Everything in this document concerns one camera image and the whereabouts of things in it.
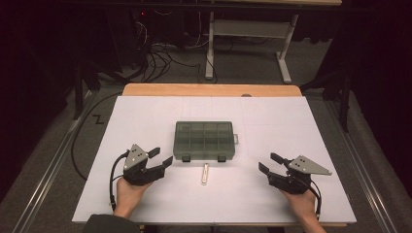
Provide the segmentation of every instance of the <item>wooden table edge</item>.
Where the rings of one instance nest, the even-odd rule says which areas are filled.
[[[123,96],[302,96],[295,85],[267,84],[198,84],[198,83],[129,83]]]

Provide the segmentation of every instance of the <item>gray carpet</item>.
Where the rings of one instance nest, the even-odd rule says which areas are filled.
[[[237,45],[231,51],[217,51],[215,70],[218,83],[265,83],[280,84],[279,68],[273,56],[273,48],[279,46],[276,41],[263,45]],[[217,43],[220,50],[228,50],[231,43],[221,41]],[[308,41],[292,43],[287,55],[287,63],[294,84],[306,83],[313,79],[327,50],[328,43],[311,45]],[[206,82],[204,76],[205,50],[179,51],[170,48],[170,55],[185,64],[201,64],[197,68],[190,68],[171,63],[168,73],[156,83],[199,83]],[[124,74],[132,71],[124,68]],[[87,99],[91,105],[122,90],[122,86],[108,81],[103,77],[103,86]],[[371,206],[367,191],[351,158],[351,150],[345,142],[345,136],[352,139],[356,151],[360,154],[367,172],[376,187],[377,193],[382,197],[385,207],[397,232],[412,232],[410,218],[412,218],[412,204],[400,181],[395,176],[384,154],[373,138],[356,98],[352,95],[349,112],[349,134],[342,134],[336,124],[333,114],[335,103],[325,102],[319,90],[311,90],[307,94],[309,105],[318,123],[321,134],[326,143],[326,148],[336,167],[345,191],[350,198],[351,205],[358,222],[347,227],[329,227],[327,232],[393,232],[383,229]],[[94,156],[99,148],[104,135],[107,122],[113,110],[115,98],[111,97],[101,102],[86,118],[81,131],[76,139],[74,155],[79,170],[87,176]],[[66,132],[79,122],[73,121],[74,96],[68,96],[69,106],[58,118],[51,123],[42,141],[33,151],[26,162],[21,174],[10,189],[8,195],[0,205],[0,231],[12,232],[19,217],[30,201],[32,193],[48,169],[54,154],[59,150],[59,145]],[[43,200],[37,215],[32,222],[28,222],[27,232],[81,232],[82,224],[71,222],[77,202],[83,191],[85,182],[76,173],[70,159],[70,147],[63,154],[65,158],[58,170],[57,176],[52,181],[50,189]],[[302,232],[299,227],[288,227],[287,232]]]

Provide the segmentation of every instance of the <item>sleeve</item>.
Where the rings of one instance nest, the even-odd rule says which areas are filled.
[[[84,233],[138,233],[139,226],[120,216],[92,215],[83,229]]]

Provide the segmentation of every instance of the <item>wrist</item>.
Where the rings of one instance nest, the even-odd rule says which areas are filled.
[[[133,210],[130,209],[130,208],[126,208],[126,207],[122,207],[122,206],[116,206],[116,209],[113,212],[113,215],[129,219],[132,213],[133,213]]]
[[[298,220],[306,233],[325,232],[315,214],[300,216]]]

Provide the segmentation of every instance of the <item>small white object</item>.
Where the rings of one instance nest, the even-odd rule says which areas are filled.
[[[205,166],[203,168],[203,175],[202,175],[202,185],[207,184],[208,174],[209,174],[209,163],[205,163]]]

